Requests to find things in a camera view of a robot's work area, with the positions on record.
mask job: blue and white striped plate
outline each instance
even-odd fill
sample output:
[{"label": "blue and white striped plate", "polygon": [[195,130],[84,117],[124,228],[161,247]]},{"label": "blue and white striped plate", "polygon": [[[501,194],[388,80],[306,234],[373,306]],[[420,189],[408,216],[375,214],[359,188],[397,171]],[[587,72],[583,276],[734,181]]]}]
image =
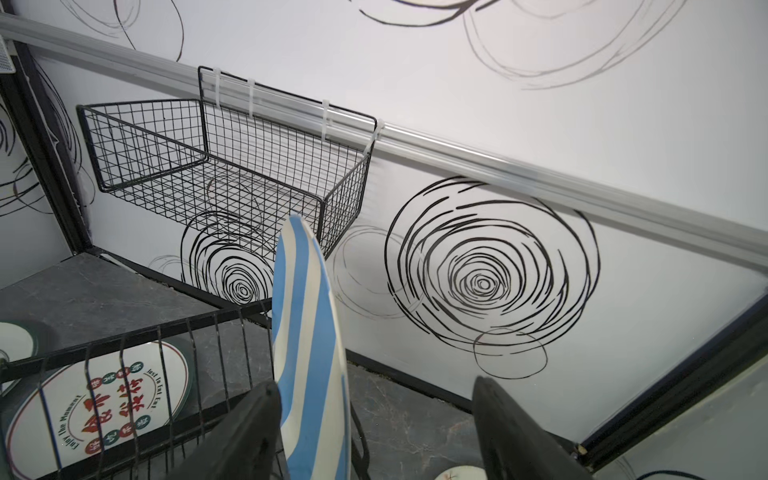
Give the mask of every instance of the blue and white striped plate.
[{"label": "blue and white striped plate", "polygon": [[310,227],[288,217],[275,259],[272,344],[292,480],[349,478],[346,355],[323,254]]}]

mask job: metal rail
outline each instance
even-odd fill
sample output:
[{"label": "metal rail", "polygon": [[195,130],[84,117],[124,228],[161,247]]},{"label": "metal rail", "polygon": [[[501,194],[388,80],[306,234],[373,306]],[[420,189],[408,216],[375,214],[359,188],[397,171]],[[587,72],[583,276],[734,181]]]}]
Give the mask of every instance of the metal rail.
[{"label": "metal rail", "polygon": [[[123,81],[149,85],[178,96],[199,95],[197,70],[189,65],[5,13],[0,13],[0,35]],[[207,81],[213,84],[213,77]],[[222,84],[220,94],[222,102],[240,107],[248,105],[245,88]],[[254,111],[314,131],[320,131],[323,124],[322,107],[279,94],[260,92],[260,103]],[[333,124],[329,127],[329,134],[362,145],[370,139],[371,131],[372,125],[340,112],[333,115]],[[581,210],[609,223],[629,227],[634,233],[758,270],[768,269],[768,231],[390,124],[376,143],[376,154],[439,167]]]}]

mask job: white wall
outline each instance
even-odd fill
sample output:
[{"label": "white wall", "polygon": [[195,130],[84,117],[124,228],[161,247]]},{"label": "white wall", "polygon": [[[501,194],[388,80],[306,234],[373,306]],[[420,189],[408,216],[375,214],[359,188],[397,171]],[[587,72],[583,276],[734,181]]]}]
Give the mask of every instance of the white wall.
[{"label": "white wall", "polygon": [[[634,480],[678,470],[706,480],[758,480],[768,472],[768,357],[596,474]],[[655,475],[654,480],[679,478]]]},{"label": "white wall", "polygon": [[21,140],[5,110],[0,111],[0,288],[69,257]]}]

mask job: plate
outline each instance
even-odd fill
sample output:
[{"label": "plate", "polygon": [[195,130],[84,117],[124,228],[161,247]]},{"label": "plate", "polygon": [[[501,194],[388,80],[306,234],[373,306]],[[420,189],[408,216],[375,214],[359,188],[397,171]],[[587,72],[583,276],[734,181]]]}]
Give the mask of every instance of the plate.
[{"label": "plate", "polygon": [[[26,328],[15,323],[0,323],[0,359],[15,362],[33,356],[38,352],[38,343]],[[18,380],[5,382],[0,386],[0,393],[5,395]]]},{"label": "plate", "polygon": [[[143,435],[167,424],[168,419],[176,415],[190,389],[187,359],[170,343],[163,342],[162,348],[167,385],[157,341],[126,349],[124,369],[121,369],[118,352],[91,359],[88,368],[95,407],[85,377],[85,362],[66,366],[45,380],[43,393],[63,467],[100,452],[96,409],[107,449],[132,439],[134,430],[137,435]],[[131,391],[133,424],[128,411],[128,390]],[[19,478],[38,478],[56,470],[51,436],[37,390],[16,412],[5,445],[8,463]]]},{"label": "plate", "polygon": [[435,480],[486,480],[487,478],[482,468],[462,465],[445,470]]}]

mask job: white zip tie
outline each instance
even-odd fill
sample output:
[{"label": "white zip tie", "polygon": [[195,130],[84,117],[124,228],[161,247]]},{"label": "white zip tie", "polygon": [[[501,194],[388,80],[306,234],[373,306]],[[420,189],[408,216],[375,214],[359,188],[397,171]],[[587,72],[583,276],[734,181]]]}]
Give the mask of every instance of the white zip tie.
[{"label": "white zip tie", "polygon": [[256,81],[252,78],[248,79],[248,116],[253,116],[253,87],[256,86]]},{"label": "white zip tie", "polygon": [[330,107],[330,102],[323,100],[323,134],[321,135],[323,141],[326,140],[326,132],[328,131],[328,107]]},{"label": "white zip tie", "polygon": [[377,123],[376,129],[373,131],[373,135],[371,135],[371,139],[368,140],[366,149],[362,151],[362,155],[364,157],[371,151],[373,142],[376,141],[377,138],[379,138],[379,135],[382,133],[382,130],[384,129],[384,120],[380,118],[376,123]]},{"label": "white zip tie", "polygon": [[221,83],[221,68],[214,68],[214,75],[216,75],[216,106],[221,108],[219,101],[219,85]]}]

